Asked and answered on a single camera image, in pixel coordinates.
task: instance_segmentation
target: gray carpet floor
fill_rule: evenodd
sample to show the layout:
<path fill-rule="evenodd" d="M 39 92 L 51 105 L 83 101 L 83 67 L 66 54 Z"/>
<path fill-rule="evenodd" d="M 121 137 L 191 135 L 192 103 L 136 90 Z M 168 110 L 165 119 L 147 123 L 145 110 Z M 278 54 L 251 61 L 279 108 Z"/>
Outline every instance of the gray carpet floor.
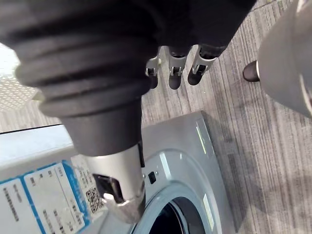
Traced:
<path fill-rule="evenodd" d="M 186 81 L 196 48 L 176 91 L 169 88 L 162 49 L 159 85 L 142 101 L 143 126 L 205 111 L 240 234 L 312 233 L 312 121 L 274 102 L 260 83 L 242 79 L 244 66 L 256 59 L 261 40 L 289 4 L 258 1 L 198 86 Z M 54 123 L 35 101 L 0 113 L 0 132 Z"/>

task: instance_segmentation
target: washing machine door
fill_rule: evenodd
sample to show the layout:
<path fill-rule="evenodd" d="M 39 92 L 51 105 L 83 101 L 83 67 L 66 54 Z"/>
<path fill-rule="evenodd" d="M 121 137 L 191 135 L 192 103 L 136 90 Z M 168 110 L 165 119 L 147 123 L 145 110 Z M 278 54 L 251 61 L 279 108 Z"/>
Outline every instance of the washing machine door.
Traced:
<path fill-rule="evenodd" d="M 232 234 L 233 219 L 201 113 L 143 129 L 146 209 L 136 225 L 107 214 L 88 233 Z"/>

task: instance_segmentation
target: washing machine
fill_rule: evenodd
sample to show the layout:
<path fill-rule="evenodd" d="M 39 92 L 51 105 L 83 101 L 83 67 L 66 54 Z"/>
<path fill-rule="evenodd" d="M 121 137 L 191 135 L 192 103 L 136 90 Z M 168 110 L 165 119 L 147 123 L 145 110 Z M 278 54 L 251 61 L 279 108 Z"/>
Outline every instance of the washing machine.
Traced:
<path fill-rule="evenodd" d="M 134 225 L 105 208 L 62 125 L 1 134 L 3 233 L 235 233 L 202 113 L 146 127 L 142 139 L 146 207 Z"/>

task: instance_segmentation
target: white label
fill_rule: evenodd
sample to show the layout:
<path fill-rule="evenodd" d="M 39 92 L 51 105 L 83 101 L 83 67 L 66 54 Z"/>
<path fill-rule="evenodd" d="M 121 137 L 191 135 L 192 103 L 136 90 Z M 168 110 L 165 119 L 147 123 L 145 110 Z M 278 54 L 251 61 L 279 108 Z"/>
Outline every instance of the white label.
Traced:
<path fill-rule="evenodd" d="M 27 174 L 24 180 L 47 234 L 76 233 L 84 227 L 61 163 Z"/>
<path fill-rule="evenodd" d="M 41 234 L 20 179 L 0 184 L 1 233 Z"/>
<path fill-rule="evenodd" d="M 210 228 L 211 228 L 211 231 L 212 231 L 214 229 L 215 222 L 214 222 L 213 214 L 211 213 L 211 210 L 210 210 L 210 206 L 209 206 L 206 194 L 204 195 L 203 202 L 204 202 L 204 205 L 205 205 L 205 209 L 206 209 L 206 213 L 207 213 L 207 216 L 208 216 Z"/>
<path fill-rule="evenodd" d="M 103 214 L 104 210 L 106 210 L 104 202 L 98 194 L 96 182 L 83 155 L 74 156 L 71 158 L 71 161 L 83 196 L 86 200 L 90 216 L 95 220 Z"/>

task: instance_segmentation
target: black fingertip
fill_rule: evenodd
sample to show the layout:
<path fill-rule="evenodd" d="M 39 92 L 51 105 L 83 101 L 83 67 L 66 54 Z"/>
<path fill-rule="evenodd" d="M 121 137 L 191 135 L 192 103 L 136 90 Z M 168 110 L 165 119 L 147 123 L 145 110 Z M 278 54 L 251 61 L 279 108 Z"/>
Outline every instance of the black fingertip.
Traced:
<path fill-rule="evenodd" d="M 249 63 L 243 70 L 243 78 L 248 82 L 259 82 L 257 73 L 257 61 Z"/>

